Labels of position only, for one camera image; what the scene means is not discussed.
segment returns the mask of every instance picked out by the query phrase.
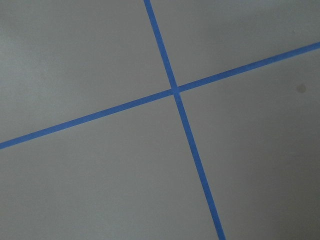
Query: brown stain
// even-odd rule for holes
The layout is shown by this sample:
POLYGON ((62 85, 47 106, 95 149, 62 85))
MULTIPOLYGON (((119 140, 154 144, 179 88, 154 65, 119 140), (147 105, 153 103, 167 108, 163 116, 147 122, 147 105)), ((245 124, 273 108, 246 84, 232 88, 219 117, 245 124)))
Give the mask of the brown stain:
POLYGON ((307 88, 306 85, 304 85, 303 83, 301 83, 300 85, 296 86, 296 91, 298 93, 303 94, 304 92, 306 92, 307 88))

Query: blue tape strip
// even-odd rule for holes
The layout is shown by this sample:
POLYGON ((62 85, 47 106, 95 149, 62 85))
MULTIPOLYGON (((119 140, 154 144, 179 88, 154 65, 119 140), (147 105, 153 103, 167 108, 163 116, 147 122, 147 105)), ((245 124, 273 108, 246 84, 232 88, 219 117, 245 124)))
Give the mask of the blue tape strip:
POLYGON ((127 109, 131 109, 133 107, 136 107, 136 106, 139 106, 142 104, 146 104, 146 103, 150 103, 152 101, 159 100, 159 99, 171 96, 171 95, 172 95, 172 91, 171 91, 171 89, 169 89, 169 90, 165 90, 162 92, 158 92, 153 95, 145 96, 145 97, 139 98, 137 100, 133 100, 133 101, 130 101, 130 102, 118 105, 118 106, 114 106, 114 107, 111 107, 111 108, 108 108, 108 109, 105 109, 102 111, 98 111, 98 112, 95 112, 95 113, 92 113, 92 114, 89 114, 86 116, 79 117, 79 118, 71 120, 71 121, 67 121, 67 122, 64 122, 64 123, 61 123, 61 124, 58 124, 55 126, 51 126, 51 127, 33 132, 33 133, 29 133, 24 136, 19 136, 17 138, 11 139, 11 140, 1 142, 0 149, 8 148, 8 147, 11 147, 16 144, 21 144, 23 142, 26 142, 26 141, 29 141, 32 139, 36 139, 36 138, 39 138, 39 137, 42 137, 42 136, 45 136, 48 134, 52 134, 52 133, 55 133, 55 132, 58 132, 58 131, 61 131, 64 129, 68 129, 68 128, 74 127, 76 125, 79 125, 79 124, 83 124, 83 123, 86 123, 86 122, 89 122, 89 121, 92 121, 95 119, 99 119, 99 118, 102 118, 102 117, 105 117, 105 116, 108 116, 111 114, 115 114, 115 113, 118 113, 118 112, 121 112, 121 111, 124 111, 127 109))
POLYGON ((242 74, 244 72, 248 72, 250 70, 260 68, 260 67, 263 67, 263 66, 266 66, 269 64, 273 64, 273 63, 279 62, 281 60, 292 58, 292 57, 295 57, 300 54, 305 54, 307 52, 317 50, 317 49, 320 49, 320 42, 316 42, 316 43, 313 43, 313 44, 310 44, 307 46, 303 46, 303 47, 300 47, 295 50, 287 51, 287 52, 281 53, 279 55, 268 57, 268 58, 260 60, 260 61, 255 61, 255 62, 249 63, 247 65, 236 67, 234 69, 224 71, 224 72, 218 73, 213 76, 209 76, 209 77, 197 80, 197 81, 193 81, 193 82, 181 85, 181 86, 179 86, 179 91, 184 92, 184 91, 187 91, 190 89, 194 89, 194 88, 200 87, 202 85, 216 82, 218 80, 222 80, 222 79, 234 76, 234 75, 242 74))
POLYGON ((210 191, 210 187, 209 187, 209 184, 207 181, 205 170, 203 168, 203 165, 202 165, 202 162, 201 162, 201 159, 199 156, 199 152, 198 152, 196 142, 195 142, 195 139, 194 139, 194 136, 193 136, 193 133, 192 133, 189 121, 188 121, 186 110, 184 108, 184 104, 182 102, 182 99, 181 99, 181 96, 179 93, 176 79, 175 79, 174 73, 173 73, 171 65, 170 65, 168 54, 167 54, 160 30, 159 30, 158 23, 157 23, 152 5, 150 3, 150 0, 144 0, 144 5, 145 5, 146 11, 148 13, 150 23, 151 23, 151 26, 152 26, 152 29, 154 32, 154 36, 155 36, 155 39, 156 39, 156 42, 157 42, 157 45, 158 45, 158 48, 159 48, 159 51, 160 51, 160 54, 162 57, 164 68, 165 68, 167 77, 169 79, 170 85, 171 85, 174 100, 175 100, 176 106, 178 108, 178 112, 180 114, 180 118, 182 121, 184 132, 185 132, 186 138, 189 143, 189 147, 190 147, 190 150, 191 150, 191 153, 193 156, 196 170, 198 172, 198 175, 199 175, 199 178, 201 181, 201 185, 202 185, 202 188, 204 191, 204 195, 205 195, 207 204, 210 209, 210 213, 211 213, 211 216, 213 219, 213 223, 214 223, 217 235, 220 240, 225 240, 226 237, 225 237, 225 234, 224 234, 224 231, 223 231, 223 228, 222 228, 219 216, 218 216, 218 212, 217 212, 215 202, 214 202, 214 199, 213 199, 211 191, 210 191))

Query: gray tile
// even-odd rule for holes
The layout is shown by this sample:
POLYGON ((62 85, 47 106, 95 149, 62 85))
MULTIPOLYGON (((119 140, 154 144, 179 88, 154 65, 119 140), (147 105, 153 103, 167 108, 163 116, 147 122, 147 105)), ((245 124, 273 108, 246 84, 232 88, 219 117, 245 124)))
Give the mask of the gray tile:
POLYGON ((318 0, 152 0, 179 85, 320 40, 318 0))
POLYGON ((183 92, 229 240, 320 236, 320 50, 183 92))
POLYGON ((0 151, 15 240, 217 239, 172 97, 0 151))
POLYGON ((170 88, 140 0, 3 0, 0 22, 0 142, 170 88))

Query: gray surface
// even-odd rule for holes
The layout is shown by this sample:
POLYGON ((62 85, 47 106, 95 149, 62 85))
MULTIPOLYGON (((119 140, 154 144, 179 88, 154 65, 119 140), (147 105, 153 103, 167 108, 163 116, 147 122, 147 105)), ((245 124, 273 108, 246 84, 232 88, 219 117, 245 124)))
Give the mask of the gray surface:
POLYGON ((178 85, 318 42, 319 0, 152 0, 178 85))
POLYGON ((2 239, 217 239, 172 97, 0 159, 2 239))
POLYGON ((320 236, 320 50, 183 92, 228 240, 320 236))
POLYGON ((0 142, 170 88, 140 0, 2 0, 0 73, 0 142))

